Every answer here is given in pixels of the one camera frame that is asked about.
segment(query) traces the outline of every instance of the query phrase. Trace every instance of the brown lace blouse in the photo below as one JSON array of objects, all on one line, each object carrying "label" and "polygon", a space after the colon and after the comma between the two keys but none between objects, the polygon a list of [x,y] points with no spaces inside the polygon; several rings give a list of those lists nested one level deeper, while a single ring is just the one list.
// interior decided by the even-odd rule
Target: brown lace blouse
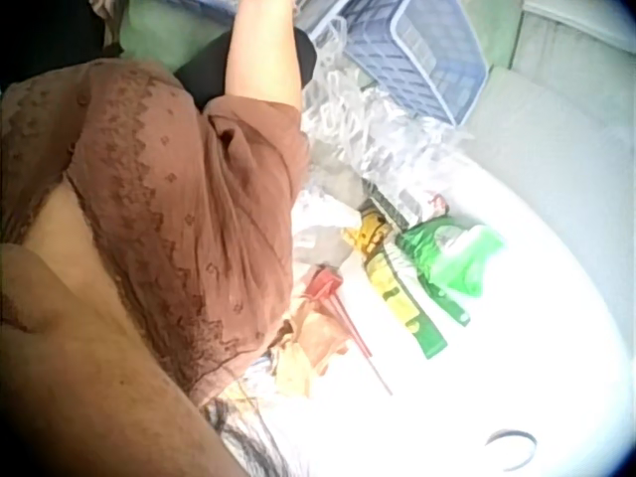
[{"label": "brown lace blouse", "polygon": [[66,178],[121,300],[195,404],[264,351],[291,289],[298,111],[224,96],[200,113],[158,67],[105,60],[12,85],[0,115],[3,242],[24,241]]}]

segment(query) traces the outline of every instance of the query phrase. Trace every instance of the clear plastic wrap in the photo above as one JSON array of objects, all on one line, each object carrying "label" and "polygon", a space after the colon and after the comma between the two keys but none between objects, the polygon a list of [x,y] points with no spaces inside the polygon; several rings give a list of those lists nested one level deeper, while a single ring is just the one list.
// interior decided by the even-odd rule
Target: clear plastic wrap
[{"label": "clear plastic wrap", "polygon": [[429,117],[413,117],[378,87],[361,90],[360,69],[344,52],[347,24],[332,22],[318,49],[314,81],[305,90],[303,128],[312,146],[327,145],[395,208],[401,227],[423,218],[430,193],[442,193],[463,164],[457,143],[466,135]]}]

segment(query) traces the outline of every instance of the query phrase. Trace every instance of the sleeve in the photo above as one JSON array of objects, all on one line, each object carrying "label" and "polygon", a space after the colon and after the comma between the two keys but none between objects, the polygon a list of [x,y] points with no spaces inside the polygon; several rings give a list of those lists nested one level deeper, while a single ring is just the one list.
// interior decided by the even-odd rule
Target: sleeve
[{"label": "sleeve", "polygon": [[208,103],[204,117],[216,136],[212,142],[220,144],[217,154],[214,150],[209,154],[222,162],[217,166],[224,176],[223,187],[278,257],[288,261],[291,209],[309,163],[300,112],[285,104],[226,95]]}]

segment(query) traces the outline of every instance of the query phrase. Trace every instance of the hair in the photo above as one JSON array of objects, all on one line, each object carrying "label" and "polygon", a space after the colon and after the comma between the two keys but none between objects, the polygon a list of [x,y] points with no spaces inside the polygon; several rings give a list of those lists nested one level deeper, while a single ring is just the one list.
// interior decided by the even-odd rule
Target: hair
[{"label": "hair", "polygon": [[208,408],[207,419],[247,473],[251,477],[292,477],[290,467],[260,413],[256,411],[263,432],[254,435],[229,423],[234,414],[236,410],[230,404],[215,399]]}]

